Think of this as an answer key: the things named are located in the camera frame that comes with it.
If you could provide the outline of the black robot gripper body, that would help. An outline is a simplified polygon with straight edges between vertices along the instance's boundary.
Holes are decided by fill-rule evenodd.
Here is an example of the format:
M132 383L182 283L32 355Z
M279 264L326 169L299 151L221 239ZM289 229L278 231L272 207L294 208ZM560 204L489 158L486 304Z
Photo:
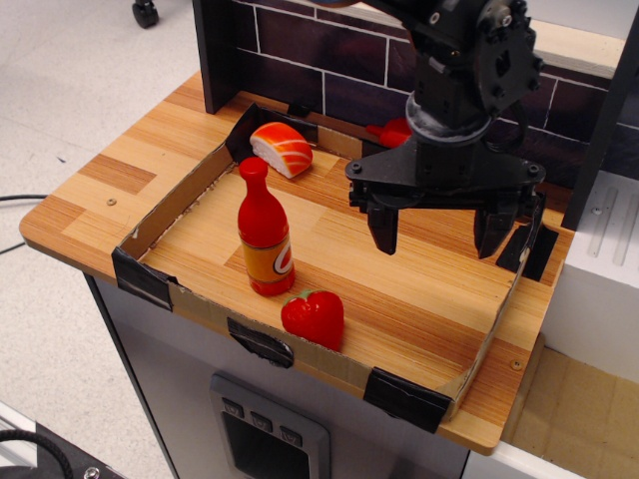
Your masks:
M389 210L483 209L488 201L510 194L518 204L527 202L545 179L545 169L511 154L525 137L524 121L510 143L485 140L497 115L489 109L452 127L410 94L405 106L409 139L345 167L349 204L367 213L375 205Z

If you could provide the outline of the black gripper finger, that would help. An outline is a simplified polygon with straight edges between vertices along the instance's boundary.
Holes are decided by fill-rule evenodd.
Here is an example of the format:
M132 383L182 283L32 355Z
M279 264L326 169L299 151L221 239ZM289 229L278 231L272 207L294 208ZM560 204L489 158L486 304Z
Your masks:
M371 207L367 212L367 222L376 247L386 254L395 254L398 211L381 206Z
M474 215L474 245L479 258L494 255L513 229L517 210L477 210Z

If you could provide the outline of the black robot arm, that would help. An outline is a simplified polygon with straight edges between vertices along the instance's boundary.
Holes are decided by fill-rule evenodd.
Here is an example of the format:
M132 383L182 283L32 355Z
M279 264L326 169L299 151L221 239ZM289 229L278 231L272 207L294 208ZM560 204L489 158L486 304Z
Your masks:
M522 99L538 89L542 60L522 1L378 1L399 20L415 51L405 105L409 138L349 163L349 201L367 216L377 248L394 253L405 209L472 210L480 257L497 252L515 222L538 224L544 169L517 158L521 139L486 133L510 110L528 123Z

